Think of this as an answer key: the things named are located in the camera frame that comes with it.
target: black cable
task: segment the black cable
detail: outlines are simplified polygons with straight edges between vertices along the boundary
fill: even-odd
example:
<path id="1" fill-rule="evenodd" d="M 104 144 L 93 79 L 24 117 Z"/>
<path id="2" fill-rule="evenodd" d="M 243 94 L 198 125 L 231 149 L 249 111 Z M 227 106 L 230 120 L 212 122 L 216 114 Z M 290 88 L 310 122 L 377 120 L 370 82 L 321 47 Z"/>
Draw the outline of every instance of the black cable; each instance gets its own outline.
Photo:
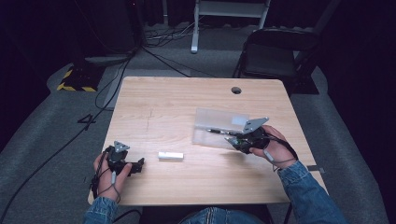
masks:
<path id="1" fill-rule="evenodd" d="M 122 68 L 122 66 L 123 66 L 123 64 L 119 67 L 119 69 L 117 69 L 117 74 L 114 76 L 114 78 L 111 79 L 111 81 L 109 81 L 109 82 L 98 92 L 98 94 L 96 95 L 96 97 L 95 97 L 95 106 L 96 106 L 96 108 L 98 108 L 98 109 L 104 109 L 105 111 L 113 111 L 112 109 L 106 109 L 105 107 L 99 106 L 99 105 L 97 104 L 97 100 L 98 100 L 98 98 L 99 98 L 99 95 L 102 93 L 102 91 L 105 90 L 111 83 L 113 83 L 114 80 L 117 79 L 117 77 L 119 76 L 119 72 L 120 72 L 120 69 Z"/>
<path id="2" fill-rule="evenodd" d="M 121 195 L 120 195 L 119 191 L 116 189 L 116 186 L 114 184 L 111 184 L 111 186 L 117 193 L 117 198 L 118 198 L 117 203 L 119 203 L 121 201 Z"/>
<path id="3" fill-rule="evenodd" d="M 157 30 L 145 30 L 145 37 L 146 38 L 152 38 L 152 37 L 157 36 L 157 35 L 158 35 Z"/>
<path id="4" fill-rule="evenodd" d="M 180 27 L 180 28 L 174 28 L 173 30 L 175 31 L 175 30 L 185 30 L 186 28 L 188 28 L 189 26 L 186 26 L 186 27 Z M 162 30 L 165 30 L 165 32 L 166 31 L 168 31 L 169 30 L 169 28 L 162 28 L 162 29 L 155 29 L 155 30 L 146 30 L 145 32 L 146 33 L 155 33 L 156 35 L 153 35 L 152 37 L 155 37 L 155 36 L 160 36 L 159 34 L 158 34 L 158 32 L 159 31 L 162 31 Z"/>
<path id="5" fill-rule="evenodd" d="M 147 52 L 148 54 L 150 54 L 151 56 L 153 56 L 154 58 L 158 59 L 160 62 L 166 64 L 167 66 L 169 66 L 170 68 L 172 68 L 173 70 L 177 71 L 178 73 L 180 73 L 181 75 L 185 76 L 185 77 L 190 77 L 189 75 L 186 75 L 180 71 L 178 71 L 175 67 L 173 67 L 172 65 L 170 65 L 169 63 L 164 62 L 160 57 L 157 57 L 155 54 L 151 53 L 150 51 L 148 51 L 147 49 L 142 47 L 142 50 L 144 50 L 145 52 Z"/>
<path id="6" fill-rule="evenodd" d="M 133 53 L 128 54 L 124 58 L 121 59 L 114 59 L 114 60 L 106 60 L 103 62 L 92 62 L 92 61 L 87 61 L 88 63 L 92 63 L 96 66 L 101 66 L 101 67 L 109 67 L 112 65 L 120 64 L 120 63 L 125 63 L 127 62 L 131 57 L 133 57 Z"/>
<path id="7" fill-rule="evenodd" d="M 107 169 L 105 169 L 98 177 L 100 178 L 106 171 L 108 171 L 110 169 L 110 167 L 108 167 Z"/>
<path id="8" fill-rule="evenodd" d="M 167 60 L 167 61 L 170 61 L 170 62 L 172 62 L 172 63 L 176 63 L 176 64 L 178 64 L 178 65 L 181 65 L 181 66 L 183 66 L 183 67 L 190 68 L 191 70 L 194 70 L 194 71 L 196 71 L 196 72 L 199 72 L 199 73 L 208 75 L 208 76 L 210 76 L 210 77 L 215 77 L 215 76 L 213 76 L 213 75 L 211 75 L 211 74 L 208 74 L 208 73 L 203 72 L 203 71 L 200 71 L 200 70 L 198 70 L 198 69 L 189 67 L 189 66 L 187 66 L 187 65 L 185 65 L 185 64 L 178 63 L 178 62 L 175 62 L 175 61 L 173 61 L 173 60 L 171 60 L 171 59 L 165 58 L 165 57 L 163 57 L 163 56 L 161 56 L 161 55 L 159 55 L 159 54 L 154 54 L 154 55 L 156 55 L 156 56 L 158 56 L 158 57 L 161 57 L 161 58 L 163 58 L 163 59 L 165 59 L 165 60 Z"/>
<path id="9" fill-rule="evenodd" d="M 125 68 L 126 65 L 128 64 L 126 63 L 125 66 L 123 67 L 122 70 L 122 74 L 121 77 L 123 77 L 123 74 L 125 72 Z M 108 106 L 108 104 L 111 102 L 111 100 L 114 98 L 114 96 L 116 95 L 116 91 L 113 93 L 113 95 L 111 96 L 110 100 L 106 103 L 106 105 L 104 106 L 104 108 L 106 108 Z M 100 114 L 102 114 L 102 112 L 105 111 L 104 109 L 101 109 L 94 117 L 93 119 L 89 120 L 87 122 L 87 124 L 75 135 L 73 136 L 66 144 L 64 144 L 61 148 L 59 148 L 54 154 L 52 154 L 46 161 L 44 161 L 41 165 L 39 165 L 23 182 L 22 184 L 18 187 L 18 189 L 14 192 L 14 194 L 12 195 L 11 199 L 8 201 L 6 208 L 4 209 L 4 212 L 0 218 L 0 223 L 3 223 L 4 218 L 6 217 L 6 213 L 9 209 L 9 207 L 11 206 L 12 202 L 14 201 L 14 199 L 17 197 L 17 195 L 19 194 L 19 192 L 21 191 L 21 189 L 26 185 L 26 183 L 39 171 L 41 170 L 50 160 L 52 160 L 56 155 L 58 155 L 61 151 L 63 151 L 67 146 L 69 146 L 74 140 L 76 140 L 76 138 L 78 138 L 84 131 L 86 128 L 88 128 L 98 117 Z"/>
<path id="10" fill-rule="evenodd" d="M 286 216 L 285 216 L 285 220 L 283 221 L 284 224 L 288 224 L 292 208 L 293 208 L 293 205 L 291 205 L 291 203 L 290 203 L 288 212 L 286 213 Z"/>
<path id="11" fill-rule="evenodd" d="M 291 153 L 291 155 L 294 157 L 295 160 L 299 160 L 297 152 L 294 150 L 294 148 L 287 141 L 282 140 L 270 133 L 268 133 L 268 136 L 269 136 L 268 139 L 274 140 L 274 141 L 278 142 L 280 145 L 284 146 Z"/>
<path id="12" fill-rule="evenodd" d="M 171 34 L 167 34 L 167 32 L 169 31 L 169 29 L 166 29 L 162 34 L 160 34 L 160 35 L 155 35 L 155 36 L 153 36 L 153 37 L 149 37 L 149 38 L 155 38 L 155 37 L 158 37 L 158 36 L 164 36 L 164 37 L 161 37 L 161 38 L 159 38 L 158 39 L 158 43 L 157 44 L 149 44 L 149 43 L 147 43 L 147 45 L 146 45 L 146 47 L 148 47 L 148 48 L 155 48 L 155 47 L 160 47 L 160 45 L 161 45 L 161 43 L 169 36 L 169 35 L 172 35 L 174 32 L 172 32 Z"/>
<path id="13" fill-rule="evenodd" d="M 90 189 L 92 191 L 94 199 L 96 199 L 98 197 L 98 194 L 99 194 L 98 193 L 99 181 L 100 181 L 100 177 L 102 176 L 102 174 L 104 172 L 102 172 L 101 174 L 99 174 L 99 173 L 102 171 L 102 163 L 103 163 L 103 160 L 105 159 L 105 155 L 106 154 L 107 154 L 107 150 L 102 152 L 102 157 L 99 160 L 98 167 L 96 167 L 95 175 L 93 176 L 93 178 L 91 180 Z"/>
<path id="14" fill-rule="evenodd" d="M 179 39 L 184 38 L 186 35 L 192 35 L 192 33 L 182 35 L 181 33 L 178 34 L 176 32 L 173 32 L 171 34 L 164 35 L 163 37 L 159 38 L 157 44 L 147 44 L 146 47 L 148 47 L 148 48 L 163 47 L 163 46 L 167 45 L 168 43 L 170 43 L 173 40 L 179 40 Z"/>
<path id="15" fill-rule="evenodd" d="M 137 210 L 137 209 L 131 209 L 131 210 L 129 210 L 129 211 L 123 213 L 122 215 L 120 215 L 120 216 L 117 217 L 116 219 L 114 219 L 113 223 L 119 221 L 120 219 L 122 219 L 123 217 L 125 217 L 126 215 L 128 215 L 128 214 L 130 214 L 130 213 L 132 213 L 132 212 L 136 212 L 136 213 L 139 215 L 139 218 L 142 217 L 142 213 L 141 213 L 139 210 Z"/>
<path id="16" fill-rule="evenodd" d="M 102 191 L 100 191 L 100 192 L 97 192 L 97 196 L 99 196 L 99 195 L 101 195 L 103 192 L 105 192 L 105 191 L 108 191 L 109 189 L 111 189 L 113 187 L 113 184 L 111 184 L 107 189 L 104 189 L 104 190 L 102 190 Z"/>

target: black chair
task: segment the black chair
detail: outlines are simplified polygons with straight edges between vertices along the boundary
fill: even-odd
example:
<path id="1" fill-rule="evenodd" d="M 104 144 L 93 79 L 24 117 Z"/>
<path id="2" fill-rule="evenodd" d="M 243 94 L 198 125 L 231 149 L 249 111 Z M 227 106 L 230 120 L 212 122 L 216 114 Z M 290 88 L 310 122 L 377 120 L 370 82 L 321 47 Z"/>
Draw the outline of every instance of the black chair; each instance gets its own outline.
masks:
<path id="1" fill-rule="evenodd" d="M 260 77 L 283 81 L 289 95 L 299 86 L 306 86 L 311 79 L 311 66 L 317 57 L 319 36 L 312 32 L 287 29 L 263 28 L 253 32 L 244 44 L 233 77 Z"/>

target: denim jacket sleeve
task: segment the denim jacket sleeve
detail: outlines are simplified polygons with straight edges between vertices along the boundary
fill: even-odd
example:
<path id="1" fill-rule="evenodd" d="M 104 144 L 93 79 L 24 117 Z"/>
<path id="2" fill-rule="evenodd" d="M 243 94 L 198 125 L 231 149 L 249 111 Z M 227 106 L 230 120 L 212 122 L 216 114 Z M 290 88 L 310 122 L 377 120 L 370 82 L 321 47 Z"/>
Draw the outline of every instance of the denim jacket sleeve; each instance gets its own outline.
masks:
<path id="1" fill-rule="evenodd" d="M 117 204 L 104 197 L 96 198 L 84 215 L 84 224 L 113 223 L 117 214 Z"/>
<path id="2" fill-rule="evenodd" d="M 347 223 L 333 200 L 300 161 L 279 170 L 298 223 Z"/>

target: black curtain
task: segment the black curtain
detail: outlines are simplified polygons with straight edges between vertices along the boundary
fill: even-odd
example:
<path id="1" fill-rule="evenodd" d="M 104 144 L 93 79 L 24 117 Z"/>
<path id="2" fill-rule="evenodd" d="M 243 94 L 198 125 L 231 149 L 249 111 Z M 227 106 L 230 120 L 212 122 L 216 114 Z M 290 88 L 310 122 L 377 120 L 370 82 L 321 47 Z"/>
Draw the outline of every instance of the black curtain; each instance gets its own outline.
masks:
<path id="1" fill-rule="evenodd" d="M 194 21 L 194 0 L 166 0 L 169 26 L 177 26 L 181 22 Z"/>
<path id="2" fill-rule="evenodd" d="M 100 56 L 102 46 L 74 1 L 56 1 L 75 30 L 82 54 Z M 0 2 L 1 142 L 0 150 L 23 121 L 50 94 L 48 78 L 72 62 L 56 13 L 44 0 Z"/>
<path id="3" fill-rule="evenodd" d="M 149 26 L 163 23 L 163 0 L 143 0 L 143 20 Z"/>
<path id="4" fill-rule="evenodd" d="M 389 223 L 396 222 L 395 11 L 393 1 L 342 1 L 323 30 L 319 63 L 329 95 L 378 182 Z"/>
<path id="5" fill-rule="evenodd" d="M 314 27 L 331 0 L 273 0 L 264 26 Z"/>

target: white block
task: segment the white block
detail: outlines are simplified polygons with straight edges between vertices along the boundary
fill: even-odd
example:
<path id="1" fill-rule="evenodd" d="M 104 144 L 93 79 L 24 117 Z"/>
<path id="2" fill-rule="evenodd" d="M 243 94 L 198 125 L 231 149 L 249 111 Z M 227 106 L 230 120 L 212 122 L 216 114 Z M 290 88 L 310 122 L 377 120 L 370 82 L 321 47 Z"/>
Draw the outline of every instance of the white block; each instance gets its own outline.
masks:
<path id="1" fill-rule="evenodd" d="M 159 152 L 160 161 L 183 161 L 184 155 L 180 152 Z"/>

